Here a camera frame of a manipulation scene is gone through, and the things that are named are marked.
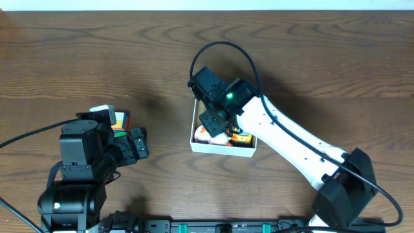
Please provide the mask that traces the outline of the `white cardboard box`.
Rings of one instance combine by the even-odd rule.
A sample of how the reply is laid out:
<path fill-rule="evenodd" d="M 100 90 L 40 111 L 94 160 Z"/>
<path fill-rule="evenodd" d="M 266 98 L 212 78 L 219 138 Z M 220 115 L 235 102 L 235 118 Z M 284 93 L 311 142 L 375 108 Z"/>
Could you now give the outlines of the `white cardboard box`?
<path fill-rule="evenodd" d="M 193 116 L 191 123 L 191 133 L 190 133 L 190 146 L 192 152 L 197 153 L 210 153 L 218 155 L 227 155 L 227 156 L 238 156 L 238 157 L 252 157 L 256 152 L 257 148 L 257 138 L 252 137 L 252 141 L 249 146 L 223 146 L 223 145 L 213 145 L 207 142 L 199 142 L 195 140 L 195 132 L 199 126 L 201 126 L 201 121 L 199 120 L 199 115 L 205 111 L 204 104 L 198 100 L 194 100 L 193 104 Z"/>

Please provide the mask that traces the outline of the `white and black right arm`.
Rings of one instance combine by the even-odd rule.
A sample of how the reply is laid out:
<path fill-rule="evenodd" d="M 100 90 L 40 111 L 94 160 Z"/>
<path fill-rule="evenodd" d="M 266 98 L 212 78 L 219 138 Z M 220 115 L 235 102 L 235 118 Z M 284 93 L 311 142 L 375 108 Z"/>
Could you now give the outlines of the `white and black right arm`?
<path fill-rule="evenodd" d="M 288 160 L 317 190 L 312 227 L 349 228 L 377 191 L 359 179 L 375 181 L 369 156 L 350 153 L 315 137 L 279 111 L 248 82 L 226 83 L 204 67 L 188 87 L 206 110 L 199 116 L 211 136 L 239 128 Z"/>

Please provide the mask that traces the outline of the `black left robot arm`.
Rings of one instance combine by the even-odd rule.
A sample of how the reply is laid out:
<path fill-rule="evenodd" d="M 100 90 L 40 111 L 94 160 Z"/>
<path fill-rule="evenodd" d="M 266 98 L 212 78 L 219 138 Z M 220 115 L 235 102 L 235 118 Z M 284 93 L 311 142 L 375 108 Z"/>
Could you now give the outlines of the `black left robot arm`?
<path fill-rule="evenodd" d="M 100 222 L 105 187 L 119 167 L 149 156 L 147 131 L 135 128 L 114 135 L 106 122 L 76 120 L 61 129 L 62 179 L 38 200 L 44 232 L 85 232 Z"/>

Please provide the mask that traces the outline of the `pink duck figurine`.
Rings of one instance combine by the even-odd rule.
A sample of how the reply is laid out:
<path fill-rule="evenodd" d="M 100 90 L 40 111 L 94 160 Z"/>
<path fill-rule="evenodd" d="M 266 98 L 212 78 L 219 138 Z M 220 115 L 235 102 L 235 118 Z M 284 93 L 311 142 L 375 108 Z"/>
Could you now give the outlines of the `pink duck figurine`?
<path fill-rule="evenodd" d="M 199 126 L 194 133 L 194 141 L 198 143 L 218 145 L 218 146 L 232 146 L 230 137 L 226 133 L 220 133 L 212 137 L 203 125 Z"/>

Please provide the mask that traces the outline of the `green round spinner toy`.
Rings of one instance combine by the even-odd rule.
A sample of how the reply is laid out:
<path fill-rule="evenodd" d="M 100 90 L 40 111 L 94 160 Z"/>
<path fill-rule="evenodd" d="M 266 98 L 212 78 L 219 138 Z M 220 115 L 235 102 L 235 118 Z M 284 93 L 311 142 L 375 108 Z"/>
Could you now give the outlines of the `green round spinner toy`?
<path fill-rule="evenodd" d="M 115 137 L 126 137 L 128 135 L 129 135 L 128 132 L 126 132 L 126 131 L 120 131 L 120 132 L 117 132 L 114 136 Z"/>

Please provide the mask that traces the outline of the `multicoloured puzzle cube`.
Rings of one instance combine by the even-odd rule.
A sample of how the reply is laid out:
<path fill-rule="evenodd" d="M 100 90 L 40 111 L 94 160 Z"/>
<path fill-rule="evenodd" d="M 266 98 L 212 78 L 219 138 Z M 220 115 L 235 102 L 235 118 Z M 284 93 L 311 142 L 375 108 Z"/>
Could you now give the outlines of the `multicoloured puzzle cube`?
<path fill-rule="evenodd" d="M 127 131 L 129 127 L 129 115 L 126 112 L 116 112 L 116 124 L 111 126 L 113 131 Z"/>

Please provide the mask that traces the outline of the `yellow grey toy truck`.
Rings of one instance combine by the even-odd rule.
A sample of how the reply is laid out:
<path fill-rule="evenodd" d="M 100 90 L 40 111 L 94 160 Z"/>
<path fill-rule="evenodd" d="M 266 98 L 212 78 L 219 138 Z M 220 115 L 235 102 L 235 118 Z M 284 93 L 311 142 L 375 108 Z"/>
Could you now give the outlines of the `yellow grey toy truck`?
<path fill-rule="evenodd" d="M 249 146 L 252 143 L 253 136 L 244 132 L 240 128 L 233 128 L 229 131 L 230 141 L 233 145 Z"/>

